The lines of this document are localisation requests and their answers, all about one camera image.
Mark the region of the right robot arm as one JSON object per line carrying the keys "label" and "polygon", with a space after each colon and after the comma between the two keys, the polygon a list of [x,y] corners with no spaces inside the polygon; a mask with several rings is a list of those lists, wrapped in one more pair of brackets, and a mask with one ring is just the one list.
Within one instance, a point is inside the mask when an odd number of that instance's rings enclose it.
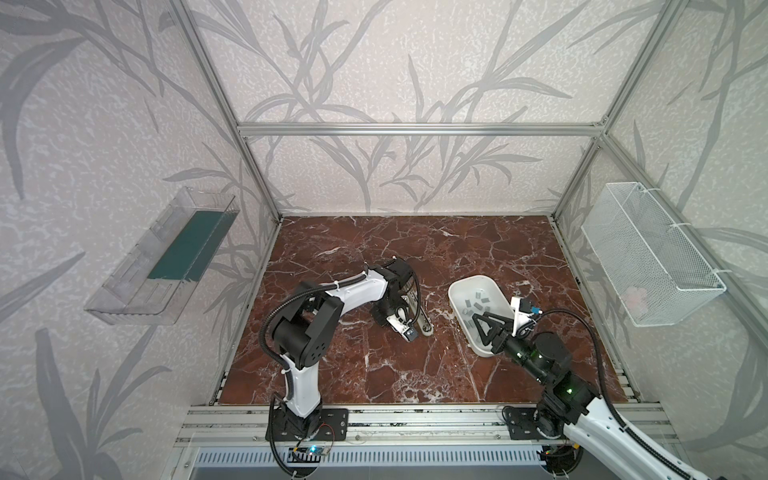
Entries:
{"label": "right robot arm", "polygon": [[538,311],[534,317],[552,314],[568,315],[587,330],[598,367],[596,386],[573,372],[571,352],[556,333],[545,331],[519,338],[512,333],[508,317],[491,312],[472,315],[483,345],[494,354],[507,355],[542,385],[534,420],[538,432],[553,440],[565,437],[586,448],[621,479],[706,479],[705,473],[634,427],[602,392],[605,370],[597,336],[589,323],[566,309]]}

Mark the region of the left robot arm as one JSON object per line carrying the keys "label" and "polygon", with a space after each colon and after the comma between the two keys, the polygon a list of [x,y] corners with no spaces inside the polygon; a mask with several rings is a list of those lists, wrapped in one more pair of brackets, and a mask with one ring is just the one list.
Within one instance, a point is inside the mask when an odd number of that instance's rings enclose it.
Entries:
{"label": "left robot arm", "polygon": [[366,305],[378,325],[408,342],[426,322],[417,275],[398,257],[340,281],[302,282],[264,320],[259,345],[280,365],[286,385],[285,395],[270,401],[268,440],[310,439],[326,418],[338,438],[345,435],[341,411],[323,412],[319,364],[342,316]]}

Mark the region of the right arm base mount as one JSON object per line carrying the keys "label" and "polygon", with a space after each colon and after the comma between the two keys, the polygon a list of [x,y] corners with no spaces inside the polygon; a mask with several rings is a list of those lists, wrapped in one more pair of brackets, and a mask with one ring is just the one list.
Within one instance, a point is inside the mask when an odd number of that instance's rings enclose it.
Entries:
{"label": "right arm base mount", "polygon": [[501,410],[502,420],[511,440],[544,440],[548,436],[538,429],[535,407],[506,405]]}

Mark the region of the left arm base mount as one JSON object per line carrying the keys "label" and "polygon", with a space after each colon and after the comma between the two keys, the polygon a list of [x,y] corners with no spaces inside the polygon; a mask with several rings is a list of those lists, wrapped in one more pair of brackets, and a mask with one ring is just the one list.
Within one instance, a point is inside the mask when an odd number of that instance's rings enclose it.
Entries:
{"label": "left arm base mount", "polygon": [[319,408],[307,418],[280,406],[269,414],[266,439],[277,442],[320,440],[343,441],[349,426],[349,410]]}

